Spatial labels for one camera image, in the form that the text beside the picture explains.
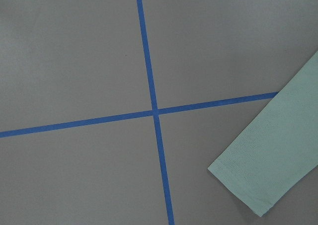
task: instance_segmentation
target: blue line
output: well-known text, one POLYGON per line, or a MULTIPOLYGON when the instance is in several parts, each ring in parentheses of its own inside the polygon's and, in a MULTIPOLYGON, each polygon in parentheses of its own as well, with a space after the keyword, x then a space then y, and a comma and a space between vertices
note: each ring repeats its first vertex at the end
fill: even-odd
POLYGON ((146 69, 147 69, 150 99, 151 99, 151 105, 153 109, 153 117, 154 117, 154 125, 155 125, 156 139, 157 139, 157 148, 158 148, 158 154, 159 154, 165 207, 167 210, 168 223, 169 225, 174 225, 168 173, 167 173, 165 157, 164 157, 160 119, 159 119, 156 90, 155 90, 155 83, 154 83, 154 75, 153 75, 153 69, 152 69, 151 59, 150 59, 150 52, 149 52, 149 45, 148 45, 148 38, 147 38, 147 31, 146 31, 146 22, 145 22, 145 15, 144 15, 142 0, 137 0, 137 8, 138 8, 138 15, 139 15, 141 37, 142 37, 143 48, 144 48, 145 63, 146 63, 146 69))
POLYGON ((30 128, 18 129, 13 131, 0 132, 0 138, 13 137, 13 136, 25 135, 25 134, 31 134, 31 133, 37 133, 37 132, 47 132, 47 131, 65 129, 65 128, 72 128, 72 127, 81 127, 81 126, 100 124, 100 123, 106 123, 106 122, 115 122, 115 121, 140 118, 140 117, 149 117, 152 115, 153 115, 152 111, 142 111, 142 112, 133 112, 133 113, 127 113, 127 114, 121 114, 121 115, 115 115, 115 116, 80 120, 80 121, 74 121, 74 122, 58 123, 58 124, 52 124, 47 126, 30 127, 30 128))
POLYGON ((168 107, 168 108, 159 109, 158 111, 159 111, 159 114, 161 115, 161 114, 183 112, 183 111, 202 109, 202 108, 208 108, 208 107, 218 107, 218 106, 224 106, 224 105, 235 104, 235 103, 269 99, 276 96, 277 93, 278 92, 270 92, 270 93, 252 95, 252 96, 236 97, 236 98, 223 99, 218 101, 202 102, 202 103, 195 103, 195 104, 176 106, 176 107, 168 107))

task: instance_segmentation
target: mint green fabric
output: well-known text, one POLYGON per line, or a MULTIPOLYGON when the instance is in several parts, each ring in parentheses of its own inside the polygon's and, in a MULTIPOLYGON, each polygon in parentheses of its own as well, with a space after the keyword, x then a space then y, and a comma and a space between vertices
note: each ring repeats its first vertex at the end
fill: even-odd
POLYGON ((208 169, 261 217, 317 165, 318 52, 208 169))

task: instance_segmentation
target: gray surface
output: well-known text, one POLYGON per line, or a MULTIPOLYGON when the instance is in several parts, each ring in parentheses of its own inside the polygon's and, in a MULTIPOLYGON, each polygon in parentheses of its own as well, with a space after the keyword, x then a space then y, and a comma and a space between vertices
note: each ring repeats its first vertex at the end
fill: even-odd
POLYGON ((161 115, 176 225, 317 224, 318 168, 261 218, 207 170, 267 102, 161 115))
POLYGON ((159 107, 279 91, 318 49, 317 0, 143 0, 159 107))
POLYGON ((136 0, 0 0, 0 131, 151 109, 136 0))
POLYGON ((167 223, 151 117, 1 139, 2 225, 167 223))
MULTIPOLYGON (((159 108, 272 92, 317 0, 143 0, 159 108)), ((136 0, 0 0, 0 131, 150 110, 136 0)), ((267 101, 162 115, 176 225, 313 225, 317 169, 263 218, 208 165, 267 101)), ((152 118, 0 139, 0 224, 166 225, 152 118)))

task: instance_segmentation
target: horizontal blue line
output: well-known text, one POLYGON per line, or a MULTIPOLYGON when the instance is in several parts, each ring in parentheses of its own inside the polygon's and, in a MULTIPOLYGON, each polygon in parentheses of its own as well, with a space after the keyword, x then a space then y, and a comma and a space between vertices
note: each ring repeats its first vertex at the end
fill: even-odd
POLYGON ((195 104, 189 104, 184 106, 168 107, 168 108, 159 109, 158 111, 159 111, 159 114, 167 114, 167 113, 190 111, 190 110, 202 109, 202 108, 208 108, 208 107, 218 107, 218 106, 224 106, 224 105, 235 104, 235 103, 269 99, 276 96, 276 94, 278 94, 278 92, 264 93, 264 94, 245 96, 245 97, 236 97, 236 98, 223 99, 223 100, 211 101, 211 102, 195 103, 195 104))
POLYGON ((133 112, 133 113, 127 113, 127 114, 121 114, 121 115, 115 115, 115 116, 80 120, 80 121, 74 121, 74 122, 58 123, 58 124, 52 124, 47 126, 30 127, 30 128, 18 129, 13 131, 0 132, 0 138, 31 134, 31 133, 37 133, 37 132, 47 132, 47 131, 65 129, 65 128, 72 128, 72 127, 81 127, 81 126, 100 124, 100 123, 106 123, 106 122, 122 121, 122 120, 140 118, 140 117, 149 117, 152 115, 153 115, 152 111, 142 111, 142 112, 133 112))

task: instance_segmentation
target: light green towel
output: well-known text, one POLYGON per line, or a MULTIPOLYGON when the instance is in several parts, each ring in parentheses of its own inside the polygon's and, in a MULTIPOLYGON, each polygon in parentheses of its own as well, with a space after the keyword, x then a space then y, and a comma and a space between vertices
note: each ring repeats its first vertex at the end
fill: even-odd
POLYGON ((209 166, 260 217, 318 165, 318 52, 209 166))

